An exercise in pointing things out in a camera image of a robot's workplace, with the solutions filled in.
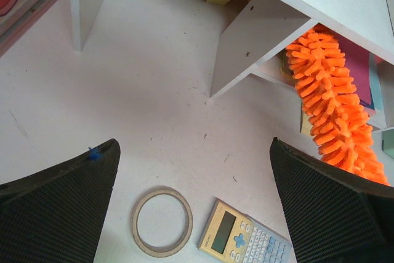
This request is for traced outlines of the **clear tape roll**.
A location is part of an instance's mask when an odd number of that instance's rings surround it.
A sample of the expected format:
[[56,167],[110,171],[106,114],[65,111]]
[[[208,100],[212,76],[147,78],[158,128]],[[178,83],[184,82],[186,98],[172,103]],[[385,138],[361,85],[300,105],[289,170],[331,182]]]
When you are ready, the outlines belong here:
[[153,187],[141,194],[130,218],[132,238],[148,257],[164,259],[179,253],[193,230],[188,201],[168,186]]

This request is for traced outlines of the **orange microfiber duster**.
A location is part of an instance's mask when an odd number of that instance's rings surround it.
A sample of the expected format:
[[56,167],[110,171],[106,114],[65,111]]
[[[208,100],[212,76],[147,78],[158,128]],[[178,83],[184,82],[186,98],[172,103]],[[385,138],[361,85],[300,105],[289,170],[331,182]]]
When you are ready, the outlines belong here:
[[321,160],[388,185],[384,166],[371,148],[369,115],[334,33],[317,24],[286,47],[286,56]]

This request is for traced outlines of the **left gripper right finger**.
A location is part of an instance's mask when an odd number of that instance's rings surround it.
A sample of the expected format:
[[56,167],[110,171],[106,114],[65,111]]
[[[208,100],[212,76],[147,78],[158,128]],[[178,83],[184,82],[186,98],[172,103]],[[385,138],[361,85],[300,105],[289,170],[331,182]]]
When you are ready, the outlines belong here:
[[277,137],[269,154],[297,262],[393,262],[393,187]]

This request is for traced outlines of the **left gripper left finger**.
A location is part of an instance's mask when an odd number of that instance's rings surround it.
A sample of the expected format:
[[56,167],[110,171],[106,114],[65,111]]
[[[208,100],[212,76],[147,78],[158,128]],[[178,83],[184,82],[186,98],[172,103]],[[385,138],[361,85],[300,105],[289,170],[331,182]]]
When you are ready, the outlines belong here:
[[1,262],[93,262],[121,155],[110,139],[1,185]]

